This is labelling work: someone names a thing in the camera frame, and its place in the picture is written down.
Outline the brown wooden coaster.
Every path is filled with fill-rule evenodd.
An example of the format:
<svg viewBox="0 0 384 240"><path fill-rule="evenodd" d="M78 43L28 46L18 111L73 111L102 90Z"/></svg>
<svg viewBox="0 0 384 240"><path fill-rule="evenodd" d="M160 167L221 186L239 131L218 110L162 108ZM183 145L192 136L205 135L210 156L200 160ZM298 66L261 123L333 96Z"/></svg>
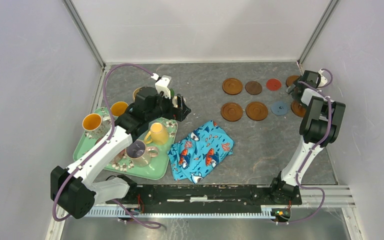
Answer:
<svg viewBox="0 0 384 240"><path fill-rule="evenodd" d="M303 118L306 114L306 107L301 105L298 101L294 100L290 105L291 111L298 117Z"/></svg>
<svg viewBox="0 0 384 240"><path fill-rule="evenodd" d="M289 87L295 87L296 84L295 82L300 78L301 76L300 75L291 75L289 76L286 81L285 81L285 84L286 86L289 88Z"/></svg>
<svg viewBox="0 0 384 240"><path fill-rule="evenodd" d="M245 113L253 121L262 121L269 115L269 110L262 102L253 101L246 106Z"/></svg>
<svg viewBox="0 0 384 240"><path fill-rule="evenodd" d="M236 122L243 116L242 107L235 102L227 102L220 109L221 116L229 122Z"/></svg>
<svg viewBox="0 0 384 240"><path fill-rule="evenodd" d="M228 95L237 95L242 92L243 84L237 78L227 78L222 83L222 90Z"/></svg>

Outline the red round coaster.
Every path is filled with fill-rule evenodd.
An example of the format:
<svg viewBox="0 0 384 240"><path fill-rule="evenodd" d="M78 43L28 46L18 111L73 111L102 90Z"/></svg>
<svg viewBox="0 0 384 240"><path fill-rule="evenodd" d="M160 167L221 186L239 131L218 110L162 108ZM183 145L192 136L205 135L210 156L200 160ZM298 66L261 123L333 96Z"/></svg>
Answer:
<svg viewBox="0 0 384 240"><path fill-rule="evenodd" d="M281 89L281 87L282 83L276 78L270 78L266 82L266 88L270 91L278 91L279 89Z"/></svg>

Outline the blue round coaster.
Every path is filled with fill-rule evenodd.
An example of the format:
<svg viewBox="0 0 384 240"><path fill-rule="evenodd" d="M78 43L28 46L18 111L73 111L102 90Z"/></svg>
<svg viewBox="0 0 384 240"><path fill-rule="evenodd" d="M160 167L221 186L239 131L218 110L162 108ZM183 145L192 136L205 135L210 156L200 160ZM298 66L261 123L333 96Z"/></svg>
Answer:
<svg viewBox="0 0 384 240"><path fill-rule="evenodd" d="M271 112L276 116L283 116L288 113L288 105L284 101L276 101L270 106Z"/></svg>

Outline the yellow mug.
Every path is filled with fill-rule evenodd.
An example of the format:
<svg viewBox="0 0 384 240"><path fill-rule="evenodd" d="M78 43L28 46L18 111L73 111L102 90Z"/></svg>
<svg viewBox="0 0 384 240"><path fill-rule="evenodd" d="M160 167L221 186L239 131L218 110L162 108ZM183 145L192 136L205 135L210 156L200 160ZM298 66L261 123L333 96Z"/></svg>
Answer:
<svg viewBox="0 0 384 240"><path fill-rule="evenodd" d="M169 140L169 133L167 128L160 122L153 123L148 133L144 138L145 144L155 144L162 146L166 144Z"/></svg>

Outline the dark brown round coaster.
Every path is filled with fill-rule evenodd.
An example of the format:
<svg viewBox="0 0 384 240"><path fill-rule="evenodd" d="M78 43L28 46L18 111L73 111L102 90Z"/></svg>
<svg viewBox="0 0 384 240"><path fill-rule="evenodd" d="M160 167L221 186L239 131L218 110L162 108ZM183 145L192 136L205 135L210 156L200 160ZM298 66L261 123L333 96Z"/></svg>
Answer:
<svg viewBox="0 0 384 240"><path fill-rule="evenodd" d="M260 94L262 92L263 87L257 81L249 81L245 85L245 90L250 95L258 95L258 94Z"/></svg>

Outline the beige mug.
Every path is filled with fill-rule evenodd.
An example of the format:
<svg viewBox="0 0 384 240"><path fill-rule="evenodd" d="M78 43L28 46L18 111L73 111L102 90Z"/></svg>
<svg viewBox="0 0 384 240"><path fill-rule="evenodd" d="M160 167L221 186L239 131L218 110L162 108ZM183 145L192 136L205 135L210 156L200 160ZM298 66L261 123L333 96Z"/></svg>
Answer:
<svg viewBox="0 0 384 240"><path fill-rule="evenodd" d="M136 89L133 91L133 93L132 93L132 99L133 99L133 101L135 101L136 96L137 96L137 94L138 94L138 92L139 92L140 90L141 90L141 87L136 88Z"/></svg>

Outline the green inside floral mug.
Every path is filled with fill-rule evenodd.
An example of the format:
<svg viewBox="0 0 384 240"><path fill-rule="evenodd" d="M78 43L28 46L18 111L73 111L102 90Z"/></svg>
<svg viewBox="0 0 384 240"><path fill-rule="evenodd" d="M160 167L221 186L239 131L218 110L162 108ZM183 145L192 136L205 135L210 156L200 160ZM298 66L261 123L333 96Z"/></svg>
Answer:
<svg viewBox="0 0 384 240"><path fill-rule="evenodd" d="M186 99L184 98L184 96L182 94L175 93L175 91L172 88L170 88L169 90L170 90L170 96L171 96L172 104L176 108L178 108L179 105L185 105L186 104L186 102L185 102Z"/></svg>

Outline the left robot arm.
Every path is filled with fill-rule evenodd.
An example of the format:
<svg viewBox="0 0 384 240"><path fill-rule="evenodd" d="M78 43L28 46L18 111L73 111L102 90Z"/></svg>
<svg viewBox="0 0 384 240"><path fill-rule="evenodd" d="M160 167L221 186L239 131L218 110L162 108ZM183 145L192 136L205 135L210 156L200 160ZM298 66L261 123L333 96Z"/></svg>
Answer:
<svg viewBox="0 0 384 240"><path fill-rule="evenodd" d="M96 177L117 154L145 133L152 121L165 118L182 122L190 112L181 94L164 97L163 92L154 87L142 87L125 112L111 120L110 130L96 145L66 168L56 166L51 171L50 198L54 220L64 220L57 216L57 207L80 219L96 204L113 199L133 203L137 190L123 178L95 182Z"/></svg>

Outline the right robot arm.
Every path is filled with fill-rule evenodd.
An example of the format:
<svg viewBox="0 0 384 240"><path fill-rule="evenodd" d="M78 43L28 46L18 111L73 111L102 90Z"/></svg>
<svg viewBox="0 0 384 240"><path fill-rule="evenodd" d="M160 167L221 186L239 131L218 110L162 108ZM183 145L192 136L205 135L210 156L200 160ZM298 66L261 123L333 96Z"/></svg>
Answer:
<svg viewBox="0 0 384 240"><path fill-rule="evenodd" d="M346 105L322 91L333 82L332 72L305 70L287 88L293 100L305 109L299 127L298 147L288 165L272 180L269 199L275 204L299 197L302 178L314 158L339 136Z"/></svg>

